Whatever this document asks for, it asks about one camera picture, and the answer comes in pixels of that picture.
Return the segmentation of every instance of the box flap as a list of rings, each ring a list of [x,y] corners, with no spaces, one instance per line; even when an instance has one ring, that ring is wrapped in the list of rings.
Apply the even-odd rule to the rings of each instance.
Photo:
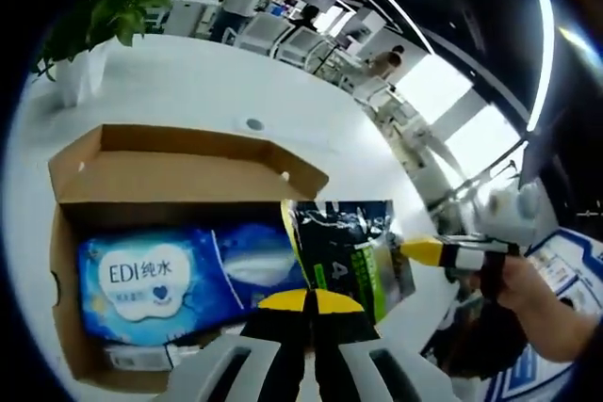
[[[61,203],[311,200],[328,182],[266,140],[145,125],[94,129],[49,167]]]

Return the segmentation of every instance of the person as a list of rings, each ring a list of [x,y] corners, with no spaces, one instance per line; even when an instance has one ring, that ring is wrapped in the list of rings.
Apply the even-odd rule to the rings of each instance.
[[[267,2],[268,0],[224,0],[222,11],[214,23],[209,39],[221,42],[227,28],[232,28],[238,33],[252,18],[257,6]]]
[[[290,21],[294,25],[293,31],[297,30],[300,27],[306,27],[312,30],[313,32],[316,32],[317,28],[314,27],[313,22],[317,18],[319,13],[320,10],[318,9],[318,7],[314,5],[306,5],[301,10],[301,17],[299,19],[294,19],[293,21]]]
[[[387,80],[402,65],[402,54],[404,52],[404,46],[397,45],[391,51],[377,55],[372,61],[368,62],[367,75],[371,77],[378,76],[383,80]]]
[[[551,362],[575,362],[556,401],[592,400],[603,368],[603,323],[557,299],[523,257],[507,257],[500,306],[514,312],[536,353]]]

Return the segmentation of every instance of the human hand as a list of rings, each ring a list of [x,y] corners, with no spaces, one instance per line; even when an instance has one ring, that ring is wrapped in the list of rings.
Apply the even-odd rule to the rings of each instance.
[[[498,303],[517,314],[538,311],[557,301],[548,284],[524,257],[507,256],[502,280],[504,286],[498,294]]]

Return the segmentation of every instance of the number 4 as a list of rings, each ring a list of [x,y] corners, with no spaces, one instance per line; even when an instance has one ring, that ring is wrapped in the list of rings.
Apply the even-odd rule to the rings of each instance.
[[[339,278],[344,275],[348,275],[348,268],[340,263],[333,263],[333,274],[331,276],[335,280],[339,280]]]

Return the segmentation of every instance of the person's arm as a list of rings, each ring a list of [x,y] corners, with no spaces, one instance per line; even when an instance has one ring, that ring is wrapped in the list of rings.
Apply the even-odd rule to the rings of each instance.
[[[514,311],[536,352],[552,362],[571,362],[587,346],[598,319],[561,303],[525,258],[508,257],[498,303]]]

